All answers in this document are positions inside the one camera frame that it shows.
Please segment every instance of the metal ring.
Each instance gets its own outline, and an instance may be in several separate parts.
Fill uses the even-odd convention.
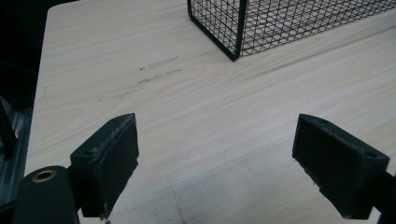
[[[41,183],[44,181],[47,181],[49,179],[52,179],[54,176],[56,176],[56,171],[55,170],[46,170],[42,171],[35,176],[33,176],[32,180],[35,183]]]

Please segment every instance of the black metal bar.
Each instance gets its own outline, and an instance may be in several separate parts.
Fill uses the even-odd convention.
[[[248,0],[241,0],[239,2],[239,17],[238,17],[238,31],[236,37],[236,46],[235,46],[235,59],[238,59],[241,55],[242,49],[242,40],[244,38],[244,31],[245,31],[245,18],[247,15],[247,7],[248,7]]]
[[[227,49],[227,47],[225,47],[214,35],[212,35],[212,33],[210,33],[210,31],[208,31],[206,27],[202,25],[194,16],[191,15],[190,19],[204,32],[204,34],[207,35],[207,37],[209,37],[210,40],[212,40],[213,43],[215,43],[225,53],[225,55],[227,55],[227,57],[231,59],[231,61],[234,62],[237,59],[235,55],[229,49]]]
[[[189,17],[192,17],[192,10],[191,10],[191,0],[187,0],[187,10],[189,12]]]
[[[11,123],[7,116],[6,110],[0,101],[0,137],[4,145],[4,158],[11,158],[15,146],[17,145],[17,137],[12,129]]]

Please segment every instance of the black rubber pad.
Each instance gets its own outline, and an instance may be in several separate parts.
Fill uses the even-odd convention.
[[[69,171],[84,217],[109,217],[138,156],[134,114],[108,121],[72,153]]]
[[[345,218],[367,219],[367,183],[386,172],[389,157],[325,119],[300,115],[292,157]]]

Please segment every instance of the wood grain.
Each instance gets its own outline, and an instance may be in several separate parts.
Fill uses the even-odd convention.
[[[140,164],[112,223],[376,223],[376,211],[342,219],[291,147],[307,113],[391,156],[396,173],[395,37],[392,10],[232,63],[185,1],[54,7],[26,174],[68,166],[102,124],[135,112]]]

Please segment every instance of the wire grid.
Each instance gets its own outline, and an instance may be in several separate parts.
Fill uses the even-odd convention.
[[[257,53],[394,8],[396,0],[251,0],[242,55]]]
[[[239,0],[192,0],[192,15],[230,52],[236,52]]]
[[[238,34],[240,1],[247,2]],[[254,54],[396,6],[396,0],[189,0],[191,15],[234,56]]]

